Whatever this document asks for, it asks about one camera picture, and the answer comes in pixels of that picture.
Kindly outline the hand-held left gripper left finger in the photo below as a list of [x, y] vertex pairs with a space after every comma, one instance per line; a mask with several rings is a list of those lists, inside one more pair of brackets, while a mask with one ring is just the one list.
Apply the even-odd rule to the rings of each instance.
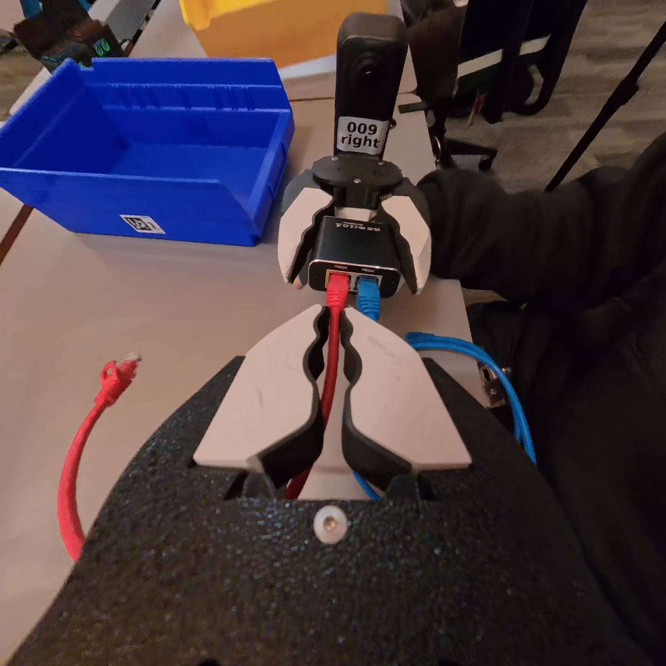
[[317, 461], [328, 326], [329, 309], [314, 305], [247, 352], [194, 453], [196, 465], [262, 473], [281, 487]]

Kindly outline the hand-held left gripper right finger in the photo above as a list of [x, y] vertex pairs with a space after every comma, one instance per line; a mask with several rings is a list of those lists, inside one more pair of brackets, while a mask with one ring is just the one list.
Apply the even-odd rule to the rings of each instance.
[[354, 308], [340, 316], [346, 463], [379, 490], [401, 475], [459, 470], [471, 455], [421, 356]]

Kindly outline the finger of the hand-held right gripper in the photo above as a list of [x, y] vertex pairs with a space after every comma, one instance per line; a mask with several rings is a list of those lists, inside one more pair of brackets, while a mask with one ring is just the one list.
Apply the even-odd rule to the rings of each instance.
[[279, 222], [278, 262], [285, 283], [294, 284], [317, 235], [317, 216], [329, 210], [334, 197], [320, 188], [304, 187]]
[[432, 238], [429, 211], [421, 195], [393, 195], [379, 205], [379, 220], [394, 239], [401, 277], [412, 295], [420, 295], [429, 277]]

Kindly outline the black network adapter box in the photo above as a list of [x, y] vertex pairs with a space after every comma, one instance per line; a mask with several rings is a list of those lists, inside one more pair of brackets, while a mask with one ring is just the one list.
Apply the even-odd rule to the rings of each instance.
[[349, 292], [362, 278], [379, 288], [381, 298], [395, 295], [401, 271], [392, 231], [386, 224], [325, 216], [307, 265], [309, 286], [326, 291], [333, 274], [346, 275]]

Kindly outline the person's right forearm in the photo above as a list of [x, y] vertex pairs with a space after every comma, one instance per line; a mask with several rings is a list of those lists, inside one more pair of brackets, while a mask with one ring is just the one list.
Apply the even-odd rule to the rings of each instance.
[[431, 271], [545, 314], [624, 294], [665, 261], [665, 136], [630, 169], [602, 167], [550, 192], [507, 193], [471, 171], [418, 184], [431, 215]]

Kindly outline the yellow plastic bin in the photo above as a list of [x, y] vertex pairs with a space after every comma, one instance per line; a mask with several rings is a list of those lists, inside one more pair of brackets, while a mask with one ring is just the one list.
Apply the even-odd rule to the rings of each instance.
[[387, 1], [180, 1], [206, 55], [268, 58], [278, 68], [334, 55], [354, 12], [387, 13]]

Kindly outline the black office chair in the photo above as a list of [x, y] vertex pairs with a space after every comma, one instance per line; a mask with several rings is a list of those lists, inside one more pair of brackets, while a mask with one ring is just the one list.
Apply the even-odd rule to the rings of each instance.
[[530, 117], [550, 102], [587, 1], [401, 1], [436, 163], [493, 167], [497, 149], [455, 139], [447, 121]]

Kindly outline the blue plastic bin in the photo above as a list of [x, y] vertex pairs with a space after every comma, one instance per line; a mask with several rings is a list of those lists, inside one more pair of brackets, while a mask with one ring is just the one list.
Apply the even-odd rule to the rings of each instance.
[[129, 91], [155, 128], [143, 160], [157, 217], [123, 215], [165, 240], [255, 246], [271, 214], [294, 135], [292, 108], [275, 63], [257, 59], [140, 60], [107, 84]]

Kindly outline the person's black clothing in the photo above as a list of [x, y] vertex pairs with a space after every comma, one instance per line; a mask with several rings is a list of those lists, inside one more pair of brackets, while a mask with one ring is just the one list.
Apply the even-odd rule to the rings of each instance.
[[665, 255], [509, 260], [460, 278], [504, 304], [473, 337], [512, 370], [539, 468], [632, 640], [665, 664]]

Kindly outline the black tripod leg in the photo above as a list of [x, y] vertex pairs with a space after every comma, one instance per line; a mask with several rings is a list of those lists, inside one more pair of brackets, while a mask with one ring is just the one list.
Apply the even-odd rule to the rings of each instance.
[[636, 63], [632, 66], [628, 74], [620, 81], [610, 97], [605, 101], [598, 115], [589, 125], [583, 136], [579, 139], [577, 145], [571, 150], [570, 154], [557, 170], [553, 178], [549, 181], [544, 191], [549, 193], [557, 188], [564, 178], [570, 173], [571, 169], [583, 156], [585, 151], [593, 143], [595, 138], [605, 127], [612, 116], [624, 105], [626, 105], [639, 90], [639, 80], [646, 68], [654, 60], [665, 44], [665, 22], [662, 23], [659, 30], [655, 33], [649, 44], [640, 54]]

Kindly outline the dark printed box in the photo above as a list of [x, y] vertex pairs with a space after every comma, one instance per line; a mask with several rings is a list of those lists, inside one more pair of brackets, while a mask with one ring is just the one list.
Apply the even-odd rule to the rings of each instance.
[[21, 1], [23, 20], [12, 33], [36, 61], [53, 73], [67, 60], [83, 68], [94, 59], [125, 57], [111, 28], [88, 13], [86, 1]]

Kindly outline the metal desk bracket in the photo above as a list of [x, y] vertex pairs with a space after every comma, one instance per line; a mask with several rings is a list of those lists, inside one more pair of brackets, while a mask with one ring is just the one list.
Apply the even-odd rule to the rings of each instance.
[[478, 361], [478, 370], [486, 408], [493, 410], [507, 407], [507, 394], [499, 376], [481, 361]]

